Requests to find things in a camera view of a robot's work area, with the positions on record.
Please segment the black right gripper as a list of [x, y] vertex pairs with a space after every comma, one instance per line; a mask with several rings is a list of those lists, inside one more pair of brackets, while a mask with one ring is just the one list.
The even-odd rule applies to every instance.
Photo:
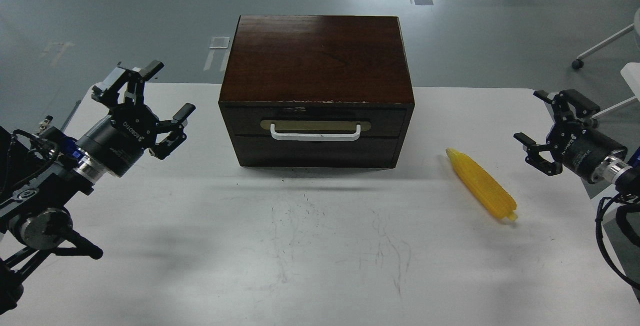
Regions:
[[[575, 89], [559, 91], [553, 96], [538, 90], [533, 96], [551, 106], [554, 126], [547, 135], [548, 144], [537, 144], [525, 133], [513, 135], [523, 146], [525, 162], [547, 176], [562, 173], [564, 165], [590, 184], [611, 182], [607, 168], [622, 162], [628, 149], [592, 128], [597, 125], [594, 115], [601, 107]], [[553, 162], [542, 158], [541, 153], [546, 151], [551, 151]]]

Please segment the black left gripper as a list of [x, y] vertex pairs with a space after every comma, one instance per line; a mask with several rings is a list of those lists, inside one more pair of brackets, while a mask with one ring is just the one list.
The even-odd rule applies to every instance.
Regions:
[[[118, 65], [91, 88], [92, 99], [112, 110], [78, 140], [77, 146], [117, 177], [123, 176], [145, 149], [164, 160], [186, 140], [185, 127], [196, 110], [194, 104], [185, 103], [171, 120], [164, 121], [149, 107], [141, 107], [146, 82], [164, 66], [159, 60], [135, 70]], [[164, 133], [167, 137], [156, 143], [156, 136]]]

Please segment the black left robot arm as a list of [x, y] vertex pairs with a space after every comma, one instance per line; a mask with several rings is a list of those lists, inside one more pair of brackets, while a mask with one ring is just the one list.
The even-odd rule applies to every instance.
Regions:
[[1, 312], [17, 307], [25, 279], [48, 256], [103, 257], [101, 248], [73, 229], [66, 203], [89, 195], [106, 173], [123, 176], [145, 151], [165, 159], [186, 140], [186, 103], [169, 120], [160, 120], [144, 102], [146, 83], [163, 68], [117, 66], [91, 88], [92, 99], [108, 113], [80, 139], [52, 127], [46, 117], [36, 132], [1, 130], [1, 233], [23, 248], [1, 260]]

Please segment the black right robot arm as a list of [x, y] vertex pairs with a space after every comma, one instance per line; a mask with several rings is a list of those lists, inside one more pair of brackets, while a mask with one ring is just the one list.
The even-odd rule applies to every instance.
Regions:
[[639, 163], [626, 162], [627, 148], [597, 130], [601, 108], [575, 89], [554, 96], [544, 90], [534, 96], [549, 104], [554, 124], [544, 144], [525, 133], [514, 138], [523, 145], [525, 161], [547, 176], [569, 169], [590, 184], [606, 181], [622, 195], [639, 195]]

